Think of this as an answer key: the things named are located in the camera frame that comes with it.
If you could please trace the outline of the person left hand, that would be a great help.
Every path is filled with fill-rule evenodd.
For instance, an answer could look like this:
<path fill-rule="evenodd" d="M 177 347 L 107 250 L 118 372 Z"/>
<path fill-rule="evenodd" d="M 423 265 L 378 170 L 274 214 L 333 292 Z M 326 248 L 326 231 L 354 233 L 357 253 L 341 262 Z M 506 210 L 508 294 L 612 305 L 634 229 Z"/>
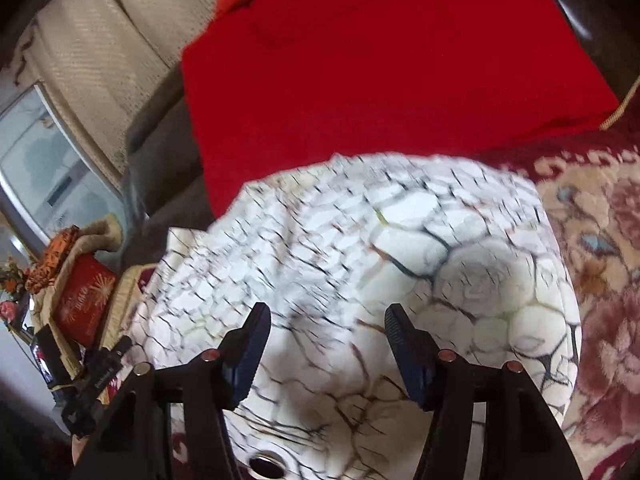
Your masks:
<path fill-rule="evenodd" d="M 81 456 L 82 451 L 84 450 L 86 444 L 88 443 L 89 437 L 72 437 L 72 461 L 73 464 L 76 465 L 79 457 Z"/>

